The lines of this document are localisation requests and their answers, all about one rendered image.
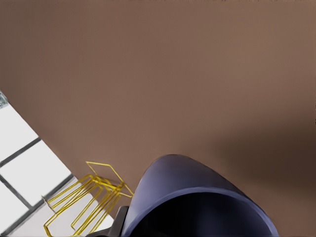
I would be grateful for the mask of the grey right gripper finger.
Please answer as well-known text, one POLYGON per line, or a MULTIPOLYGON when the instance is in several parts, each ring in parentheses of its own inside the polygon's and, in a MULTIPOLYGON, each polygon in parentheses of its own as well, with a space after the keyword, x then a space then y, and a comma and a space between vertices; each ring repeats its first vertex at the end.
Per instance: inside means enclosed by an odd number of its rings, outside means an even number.
POLYGON ((129 206, 121 206, 111 227, 92 233, 92 237, 121 237, 129 206))

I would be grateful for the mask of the dark blue cup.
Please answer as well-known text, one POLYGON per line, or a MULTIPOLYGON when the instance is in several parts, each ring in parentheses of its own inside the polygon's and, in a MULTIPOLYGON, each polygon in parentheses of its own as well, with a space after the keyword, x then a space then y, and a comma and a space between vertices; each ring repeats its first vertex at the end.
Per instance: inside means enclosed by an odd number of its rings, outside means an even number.
POLYGON ((216 171, 181 155, 156 159, 141 178, 123 237, 279 237, 268 215, 216 171))

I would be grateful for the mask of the silver frame post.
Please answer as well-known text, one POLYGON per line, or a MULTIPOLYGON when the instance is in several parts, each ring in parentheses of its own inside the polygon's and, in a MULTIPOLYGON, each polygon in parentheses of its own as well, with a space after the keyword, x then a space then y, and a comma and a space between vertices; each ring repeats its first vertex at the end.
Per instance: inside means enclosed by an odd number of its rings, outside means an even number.
POLYGON ((2 91, 0 91, 0 110, 9 106, 9 101, 2 91))

